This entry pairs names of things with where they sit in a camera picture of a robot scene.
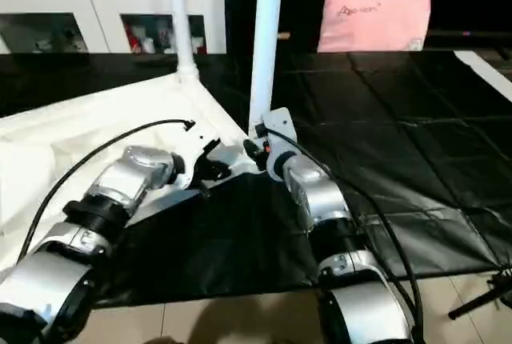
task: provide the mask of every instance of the pink pillow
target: pink pillow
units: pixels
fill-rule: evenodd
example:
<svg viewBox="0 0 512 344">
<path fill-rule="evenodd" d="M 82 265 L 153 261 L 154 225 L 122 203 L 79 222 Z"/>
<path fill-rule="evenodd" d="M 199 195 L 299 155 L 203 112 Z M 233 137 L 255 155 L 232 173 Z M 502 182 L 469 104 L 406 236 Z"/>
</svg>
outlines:
<svg viewBox="0 0 512 344">
<path fill-rule="evenodd" d="M 326 0 L 318 52 L 421 50 L 430 0 Z"/>
</svg>

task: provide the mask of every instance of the black sheet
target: black sheet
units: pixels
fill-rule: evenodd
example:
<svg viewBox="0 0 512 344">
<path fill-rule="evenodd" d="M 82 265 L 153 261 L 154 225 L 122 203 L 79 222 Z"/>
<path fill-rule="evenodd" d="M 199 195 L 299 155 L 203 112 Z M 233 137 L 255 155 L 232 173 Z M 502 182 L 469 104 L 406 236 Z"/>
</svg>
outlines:
<svg viewBox="0 0 512 344">
<path fill-rule="evenodd" d="M 197 59 L 203 84 L 246 128 L 250 60 Z M 172 56 L 0 57 L 0 114 L 175 70 Z M 298 140 L 370 192 L 420 277 L 494 270 L 512 257 L 512 104 L 452 53 L 278 57 L 273 108 Z M 395 273 L 398 256 L 370 205 L 350 206 Z M 296 210 L 264 174 L 243 175 L 128 228 L 104 306 L 313 286 Z"/>
</svg>

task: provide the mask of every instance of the tile floor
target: tile floor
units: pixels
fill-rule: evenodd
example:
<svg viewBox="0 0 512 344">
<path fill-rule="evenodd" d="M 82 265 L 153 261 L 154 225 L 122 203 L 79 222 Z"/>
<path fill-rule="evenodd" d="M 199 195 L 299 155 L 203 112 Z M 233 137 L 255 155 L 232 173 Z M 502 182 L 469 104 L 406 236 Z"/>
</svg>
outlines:
<svg viewBox="0 0 512 344">
<path fill-rule="evenodd" d="M 446 316 L 485 292 L 487 279 L 480 274 L 420 281 L 427 343 L 512 342 L 512 310 L 503 305 L 489 304 L 456 321 Z M 74 344 L 143 344 L 161 336 L 189 344 L 322 343 L 314 295 L 303 291 L 98 310 Z"/>
</svg>

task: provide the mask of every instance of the black stand leg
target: black stand leg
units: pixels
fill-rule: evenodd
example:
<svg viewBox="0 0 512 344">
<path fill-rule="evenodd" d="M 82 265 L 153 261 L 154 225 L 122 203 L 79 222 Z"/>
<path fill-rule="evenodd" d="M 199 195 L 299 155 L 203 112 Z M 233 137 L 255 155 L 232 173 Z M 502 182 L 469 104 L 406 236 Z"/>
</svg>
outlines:
<svg viewBox="0 0 512 344">
<path fill-rule="evenodd" d="M 505 282 L 495 283 L 495 286 L 492 290 L 484 293 L 481 296 L 478 296 L 476 299 L 471 300 L 470 302 L 467 302 L 463 306 L 450 311 L 448 313 L 448 317 L 450 317 L 452 320 L 460 318 L 464 314 L 468 314 L 472 310 L 476 310 L 480 306 L 484 306 L 485 304 L 496 300 L 497 298 L 510 291 L 512 291 L 512 279 L 507 279 Z"/>
</svg>

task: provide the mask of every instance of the pvc pipe frame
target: pvc pipe frame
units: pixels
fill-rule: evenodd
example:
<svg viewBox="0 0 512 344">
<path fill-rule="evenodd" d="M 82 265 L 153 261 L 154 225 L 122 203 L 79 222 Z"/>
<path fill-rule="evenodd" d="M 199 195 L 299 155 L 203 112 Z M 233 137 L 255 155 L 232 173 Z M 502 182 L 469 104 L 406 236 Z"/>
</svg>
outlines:
<svg viewBox="0 0 512 344">
<path fill-rule="evenodd" d="M 173 3 L 174 38 L 178 48 L 178 75 L 180 78 L 198 76 L 194 63 L 192 43 L 190 40 L 189 18 L 186 14 L 185 0 L 171 0 Z"/>
<path fill-rule="evenodd" d="M 250 86 L 249 136 L 255 137 L 254 126 L 270 111 L 274 84 L 275 51 L 281 0 L 258 0 L 254 57 Z"/>
<path fill-rule="evenodd" d="M 180 78 L 187 76 L 196 78 L 198 68 L 192 55 L 185 0 L 172 0 L 172 3 L 174 32 L 178 47 L 178 75 Z M 261 123 L 262 116 L 270 111 L 280 8 L 281 0 L 258 0 L 257 2 L 250 86 L 249 136 L 251 138 L 256 136 L 254 126 Z"/>
</svg>

